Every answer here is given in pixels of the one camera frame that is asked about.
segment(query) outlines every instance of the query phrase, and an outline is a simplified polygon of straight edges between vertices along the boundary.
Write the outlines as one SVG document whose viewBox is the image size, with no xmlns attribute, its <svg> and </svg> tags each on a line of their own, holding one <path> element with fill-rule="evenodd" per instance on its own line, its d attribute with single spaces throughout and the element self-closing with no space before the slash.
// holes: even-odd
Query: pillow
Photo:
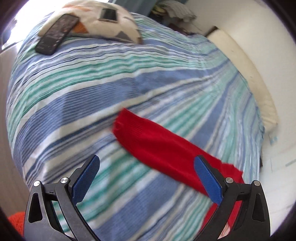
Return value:
<svg viewBox="0 0 296 241">
<path fill-rule="evenodd" d="M 240 46 L 227 33 L 218 29 L 207 37 L 234 64 L 242 76 L 247 80 L 260 109 L 265 133 L 271 133 L 279 122 L 276 107 L 258 70 Z"/>
<path fill-rule="evenodd" d="M 104 8 L 116 10 L 117 21 L 99 20 L 101 11 Z M 49 17 L 38 35 L 43 36 L 58 18 L 65 13 L 80 18 L 78 24 L 70 31 L 68 36 L 107 38 L 137 44 L 142 41 L 138 26 L 133 16 L 126 9 L 116 4 L 101 3 L 94 0 L 68 2 Z"/>
</svg>

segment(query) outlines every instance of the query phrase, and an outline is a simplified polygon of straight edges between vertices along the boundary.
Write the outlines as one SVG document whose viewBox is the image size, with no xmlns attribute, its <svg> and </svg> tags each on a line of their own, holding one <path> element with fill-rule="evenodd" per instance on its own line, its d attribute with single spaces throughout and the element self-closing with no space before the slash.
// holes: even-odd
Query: blue gripper pad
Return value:
<svg viewBox="0 0 296 241">
<path fill-rule="evenodd" d="M 222 202 L 222 188 L 200 157 L 194 159 L 194 170 L 202 182 L 209 198 L 218 206 Z"/>
<path fill-rule="evenodd" d="M 83 200 L 99 169 L 100 159 L 94 156 L 72 187 L 72 203 L 74 206 Z"/>
</svg>

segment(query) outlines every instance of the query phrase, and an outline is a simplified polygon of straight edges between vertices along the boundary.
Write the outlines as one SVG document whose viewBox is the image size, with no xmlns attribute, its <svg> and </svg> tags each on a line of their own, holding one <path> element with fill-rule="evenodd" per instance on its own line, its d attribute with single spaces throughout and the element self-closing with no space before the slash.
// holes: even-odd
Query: screw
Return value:
<svg viewBox="0 0 296 241">
<path fill-rule="evenodd" d="M 40 181 L 35 181 L 35 182 L 33 183 L 33 185 L 34 185 L 34 187 L 38 187 L 38 186 L 40 185 Z"/>
<path fill-rule="evenodd" d="M 227 183 L 233 183 L 233 179 L 231 177 L 227 177 L 225 180 Z"/>
<path fill-rule="evenodd" d="M 68 181 L 68 178 L 67 177 L 63 177 L 62 179 L 61 179 L 61 183 L 66 183 Z"/>
<path fill-rule="evenodd" d="M 258 186 L 258 187 L 260 186 L 260 182 L 257 180 L 254 181 L 254 184 L 255 184 L 255 186 Z"/>
</svg>

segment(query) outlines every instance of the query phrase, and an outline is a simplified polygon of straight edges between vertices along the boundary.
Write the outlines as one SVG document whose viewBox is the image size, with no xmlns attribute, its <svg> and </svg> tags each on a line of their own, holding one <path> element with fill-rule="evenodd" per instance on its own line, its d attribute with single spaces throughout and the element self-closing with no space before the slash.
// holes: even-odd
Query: orange knitted object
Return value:
<svg viewBox="0 0 296 241">
<path fill-rule="evenodd" d="M 18 212 L 11 215 L 8 220 L 17 230 L 17 232 L 23 237 L 24 236 L 24 222 L 25 222 L 25 212 Z"/>
</svg>

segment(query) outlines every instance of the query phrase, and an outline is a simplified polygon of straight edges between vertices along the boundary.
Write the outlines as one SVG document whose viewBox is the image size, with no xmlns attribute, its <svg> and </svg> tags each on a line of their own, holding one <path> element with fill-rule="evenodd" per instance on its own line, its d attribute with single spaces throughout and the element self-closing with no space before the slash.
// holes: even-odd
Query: bed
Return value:
<svg viewBox="0 0 296 241">
<path fill-rule="evenodd" d="M 210 199 L 127 153 L 112 134 L 122 108 L 259 176 L 264 127 L 248 83 L 201 35 L 186 37 L 133 14 L 143 44 L 67 38 L 52 56 L 24 40 L 7 99 L 12 156 L 28 188 L 57 182 L 96 154 L 101 167 L 78 208 L 103 241 L 193 240 Z M 65 232 L 69 228 L 58 205 Z"/>
</svg>

